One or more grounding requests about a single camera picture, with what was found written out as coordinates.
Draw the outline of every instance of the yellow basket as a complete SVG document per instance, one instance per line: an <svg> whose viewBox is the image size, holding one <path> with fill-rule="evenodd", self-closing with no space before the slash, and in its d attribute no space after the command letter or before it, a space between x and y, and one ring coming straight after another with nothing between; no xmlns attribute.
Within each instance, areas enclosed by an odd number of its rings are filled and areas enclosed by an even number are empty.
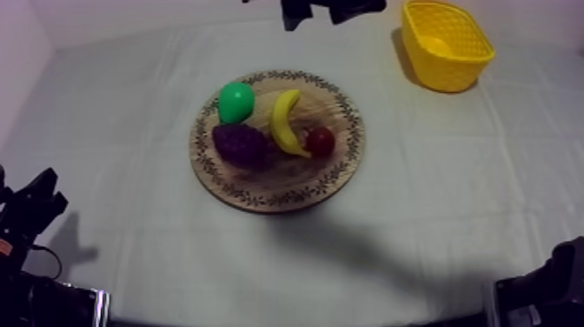
<svg viewBox="0 0 584 327"><path fill-rule="evenodd" d="M465 10L432 0L403 5L401 33L420 82L430 89L467 89L494 57L491 43Z"/></svg>

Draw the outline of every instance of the toy fruit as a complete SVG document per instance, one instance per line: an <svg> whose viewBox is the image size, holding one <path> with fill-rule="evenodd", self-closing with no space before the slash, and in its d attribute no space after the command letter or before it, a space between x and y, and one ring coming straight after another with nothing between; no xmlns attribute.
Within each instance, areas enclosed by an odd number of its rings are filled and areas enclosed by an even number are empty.
<svg viewBox="0 0 584 327"><path fill-rule="evenodd" d="M299 90L287 90L278 97L272 110L269 130L272 133L275 143L282 151L291 155L310 157L310 152L307 152L300 146L298 137L296 137L296 134L290 128L288 120L288 115L294 108L296 102L298 102L299 97Z"/></svg>
<svg viewBox="0 0 584 327"><path fill-rule="evenodd" d="M219 93L219 121L240 123L254 111L256 95L245 83L233 82L225 85Z"/></svg>
<svg viewBox="0 0 584 327"><path fill-rule="evenodd" d="M261 165L268 151L268 140L243 123L226 123L213 129L213 143L223 160L241 168Z"/></svg>
<svg viewBox="0 0 584 327"><path fill-rule="evenodd" d="M326 157L335 149L335 136L326 127L318 127L309 132L306 149L315 157Z"/></svg>

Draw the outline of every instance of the banana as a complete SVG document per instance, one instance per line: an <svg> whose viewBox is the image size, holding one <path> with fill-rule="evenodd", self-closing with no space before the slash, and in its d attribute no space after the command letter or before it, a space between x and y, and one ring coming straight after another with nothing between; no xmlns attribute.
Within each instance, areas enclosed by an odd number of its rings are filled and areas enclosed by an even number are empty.
<svg viewBox="0 0 584 327"><path fill-rule="evenodd" d="M289 113L298 102L298 98L300 98L299 90L287 90L278 97L274 110L272 110L269 130L275 143L278 144L282 151L291 155L310 158L310 152L302 148L298 142L298 137L290 128L288 120Z"/></svg>

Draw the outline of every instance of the white tablecloth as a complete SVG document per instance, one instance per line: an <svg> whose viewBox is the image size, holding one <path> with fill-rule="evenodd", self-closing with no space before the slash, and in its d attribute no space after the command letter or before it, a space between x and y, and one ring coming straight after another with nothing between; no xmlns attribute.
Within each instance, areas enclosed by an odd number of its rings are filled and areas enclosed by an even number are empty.
<svg viewBox="0 0 584 327"><path fill-rule="evenodd" d="M0 152L19 188L47 167L70 200L39 238L63 280L113 293L113 314L197 326L379 326L481 307L584 231L584 59L489 35L498 57L447 95L411 83L394 12L340 26L217 24L60 50ZM240 75L306 70L366 126L362 165L313 210L232 209L197 181L189 129ZM33 257L30 270L51 270Z"/></svg>

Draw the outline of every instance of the red tomato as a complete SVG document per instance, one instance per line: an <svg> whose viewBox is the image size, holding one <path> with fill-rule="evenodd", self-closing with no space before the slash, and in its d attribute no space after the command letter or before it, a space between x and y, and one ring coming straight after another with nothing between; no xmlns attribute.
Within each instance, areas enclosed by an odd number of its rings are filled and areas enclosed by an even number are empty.
<svg viewBox="0 0 584 327"><path fill-rule="evenodd" d="M326 127L318 127L309 132L306 150L315 157L329 156L335 149L335 136Z"/></svg>

